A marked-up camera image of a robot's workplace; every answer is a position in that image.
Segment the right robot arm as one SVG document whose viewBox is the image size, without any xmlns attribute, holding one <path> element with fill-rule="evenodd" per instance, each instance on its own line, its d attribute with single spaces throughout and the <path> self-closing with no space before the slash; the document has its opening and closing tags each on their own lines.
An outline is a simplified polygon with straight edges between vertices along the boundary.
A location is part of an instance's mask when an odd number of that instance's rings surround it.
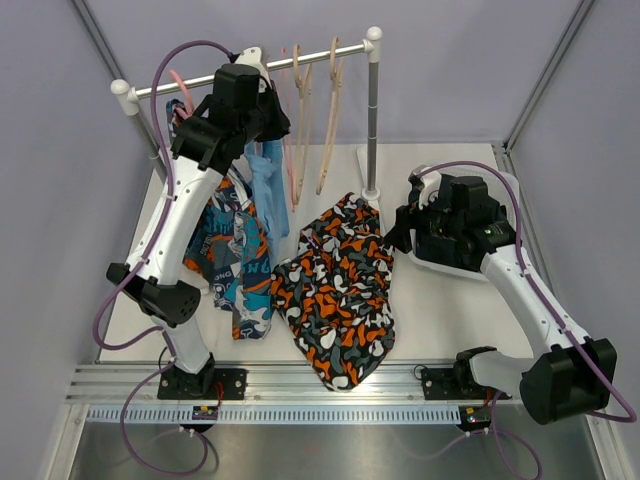
<svg viewBox="0 0 640 480">
<path fill-rule="evenodd" d="M 454 388 L 474 397 L 485 388 L 522 400 L 540 425 L 605 408 L 617 352 L 594 340 L 540 282 L 516 238 L 515 211 L 493 197 L 480 176 L 409 178 L 386 243 L 417 264 L 458 276 L 483 277 L 500 293 L 524 331 L 533 356 L 509 357 L 486 346 L 457 354 Z"/>
</svg>

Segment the orange black camouflage shorts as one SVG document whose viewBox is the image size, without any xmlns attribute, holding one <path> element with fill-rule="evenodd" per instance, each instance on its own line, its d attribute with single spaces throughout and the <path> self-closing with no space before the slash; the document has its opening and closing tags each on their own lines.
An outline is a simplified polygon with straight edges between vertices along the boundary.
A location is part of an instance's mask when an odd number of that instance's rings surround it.
<svg viewBox="0 0 640 480">
<path fill-rule="evenodd" d="M 300 230 L 296 256 L 274 268 L 272 306 L 327 389 L 359 386 L 393 349 L 393 267 L 378 210 L 348 193 Z"/>
</svg>

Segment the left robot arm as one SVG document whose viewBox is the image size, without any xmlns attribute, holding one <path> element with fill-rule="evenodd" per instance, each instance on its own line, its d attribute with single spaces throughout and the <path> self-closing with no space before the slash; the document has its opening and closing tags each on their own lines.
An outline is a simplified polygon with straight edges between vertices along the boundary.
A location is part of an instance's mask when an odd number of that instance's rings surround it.
<svg viewBox="0 0 640 480">
<path fill-rule="evenodd" d="M 107 270 L 109 281 L 166 333 L 174 364 L 167 385 L 195 399 L 214 389 L 215 360 L 195 320 L 200 291 L 181 280 L 183 257 L 208 200 L 253 140 L 278 140 L 289 130 L 265 65 L 237 58 L 214 75 L 213 91 L 182 120 L 167 179 L 141 246 Z"/>
</svg>

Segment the beige hanger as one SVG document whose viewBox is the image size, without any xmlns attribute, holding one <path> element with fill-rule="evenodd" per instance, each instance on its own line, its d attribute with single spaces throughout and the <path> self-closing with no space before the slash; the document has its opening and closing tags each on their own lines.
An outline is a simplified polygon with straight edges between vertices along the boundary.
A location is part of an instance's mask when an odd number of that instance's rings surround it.
<svg viewBox="0 0 640 480">
<path fill-rule="evenodd" d="M 305 178 L 307 156 L 311 135 L 312 123 L 312 85 L 313 85 L 313 65 L 307 64 L 306 70 L 301 72 L 300 45 L 293 47 L 293 73 L 294 84 L 298 92 L 298 118 L 296 127 L 296 145 L 293 169 L 293 205 L 297 206 L 300 201 Z"/>
<path fill-rule="evenodd" d="M 323 148 L 323 155 L 321 160 L 321 167 L 319 176 L 316 182 L 315 193 L 320 195 L 323 191 L 326 178 L 328 175 L 333 149 L 335 145 L 337 128 L 339 123 L 339 110 L 342 90 L 342 80 L 344 71 L 344 61 L 338 59 L 337 49 L 339 47 L 339 37 L 335 36 L 332 39 L 330 54 L 329 54 L 329 68 L 330 68 L 330 80 L 331 80 L 331 95 L 329 116 L 327 122 L 327 130 L 325 135 L 325 142 Z"/>
</svg>

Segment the dark navy shorts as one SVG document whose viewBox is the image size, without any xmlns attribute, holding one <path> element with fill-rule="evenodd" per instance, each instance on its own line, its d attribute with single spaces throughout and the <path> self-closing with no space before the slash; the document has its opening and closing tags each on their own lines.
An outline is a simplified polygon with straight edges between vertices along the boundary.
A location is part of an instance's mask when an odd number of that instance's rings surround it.
<svg viewBox="0 0 640 480">
<path fill-rule="evenodd" d="M 484 220 L 483 210 L 470 211 L 465 203 L 453 201 L 456 194 L 436 192 L 435 199 L 422 203 L 414 195 L 409 203 L 409 232 L 412 252 L 421 261 L 480 272 L 484 256 L 471 230 Z"/>
</svg>

